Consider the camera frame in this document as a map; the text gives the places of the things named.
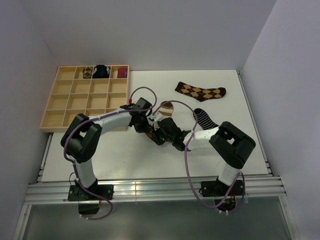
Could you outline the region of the tan brown striped sock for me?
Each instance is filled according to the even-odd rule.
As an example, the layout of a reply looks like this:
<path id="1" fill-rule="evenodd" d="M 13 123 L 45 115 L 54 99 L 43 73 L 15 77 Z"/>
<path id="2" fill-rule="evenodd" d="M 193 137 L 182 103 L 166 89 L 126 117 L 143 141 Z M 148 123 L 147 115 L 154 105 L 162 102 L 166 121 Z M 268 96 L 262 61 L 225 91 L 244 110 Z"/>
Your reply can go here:
<path id="1" fill-rule="evenodd" d="M 161 103 L 161 106 L 159 110 L 157 111 L 163 115 L 163 120 L 165 119 L 170 119 L 173 115 L 174 112 L 174 106 L 171 102 L 168 101 L 163 101 Z M 151 132 L 146 133 L 146 136 L 151 139 L 153 142 L 155 142 L 157 145 L 162 145 L 164 141 L 164 134 L 161 129 L 160 122 L 158 121 L 157 123 L 150 124 L 151 125 Z"/>

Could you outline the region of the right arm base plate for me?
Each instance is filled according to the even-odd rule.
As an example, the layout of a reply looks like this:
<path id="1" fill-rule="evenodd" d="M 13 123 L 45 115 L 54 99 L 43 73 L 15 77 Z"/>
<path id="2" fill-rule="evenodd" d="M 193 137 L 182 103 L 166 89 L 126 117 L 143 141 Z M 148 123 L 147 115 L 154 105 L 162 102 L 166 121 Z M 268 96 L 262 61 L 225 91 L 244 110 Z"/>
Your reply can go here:
<path id="1" fill-rule="evenodd" d="M 220 182 L 218 179 L 210 181 L 202 181 L 200 183 L 201 188 L 199 189 L 200 195 L 202 197 L 224 197 L 229 189 L 229 186 Z M 237 196 L 241 195 L 242 202 L 245 198 L 245 188 L 244 182 L 242 180 L 236 180 L 231 191 L 228 194 L 228 197 L 222 202 L 222 204 L 217 208 L 223 213 L 229 213 L 237 208 Z"/>

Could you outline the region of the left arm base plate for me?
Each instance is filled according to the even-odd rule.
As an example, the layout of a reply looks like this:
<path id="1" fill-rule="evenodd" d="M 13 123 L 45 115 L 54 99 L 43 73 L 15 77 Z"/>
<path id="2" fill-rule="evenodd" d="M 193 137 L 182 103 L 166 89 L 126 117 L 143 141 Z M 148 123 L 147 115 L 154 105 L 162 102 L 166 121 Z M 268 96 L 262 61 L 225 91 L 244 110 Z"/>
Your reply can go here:
<path id="1" fill-rule="evenodd" d="M 77 182 L 69 187 L 68 202 L 78 202 L 78 213 L 82 216 L 93 216 L 100 210 L 101 201 L 112 200 L 112 184 L 96 184 L 84 190 Z"/>

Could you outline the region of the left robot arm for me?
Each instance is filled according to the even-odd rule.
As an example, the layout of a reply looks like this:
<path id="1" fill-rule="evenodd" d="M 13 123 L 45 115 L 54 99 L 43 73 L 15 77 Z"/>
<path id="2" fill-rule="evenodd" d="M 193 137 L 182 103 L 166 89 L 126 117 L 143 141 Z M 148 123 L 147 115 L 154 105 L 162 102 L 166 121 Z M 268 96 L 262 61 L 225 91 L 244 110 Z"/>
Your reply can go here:
<path id="1" fill-rule="evenodd" d="M 97 178 L 93 171 L 92 157 L 96 152 L 101 135 L 124 127 L 134 127 L 137 133 L 145 133 L 151 125 L 147 112 L 152 112 L 152 104 L 144 98 L 136 103 L 98 116 L 76 115 L 61 139 L 63 155 L 74 166 L 79 194 L 91 200 L 98 193 Z"/>

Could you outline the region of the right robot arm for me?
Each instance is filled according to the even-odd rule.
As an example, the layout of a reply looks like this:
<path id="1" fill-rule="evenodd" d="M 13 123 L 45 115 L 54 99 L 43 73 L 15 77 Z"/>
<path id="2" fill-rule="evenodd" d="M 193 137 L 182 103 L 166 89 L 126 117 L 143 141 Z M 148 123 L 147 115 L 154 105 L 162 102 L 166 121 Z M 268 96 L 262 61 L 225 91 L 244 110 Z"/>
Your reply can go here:
<path id="1" fill-rule="evenodd" d="M 147 136 L 158 146 L 171 143 L 185 153 L 213 148 L 225 162 L 216 183 L 216 189 L 222 195 L 233 190 L 233 181 L 256 147 L 253 138 L 228 121 L 208 130 L 186 131 L 169 117 L 157 122 Z"/>

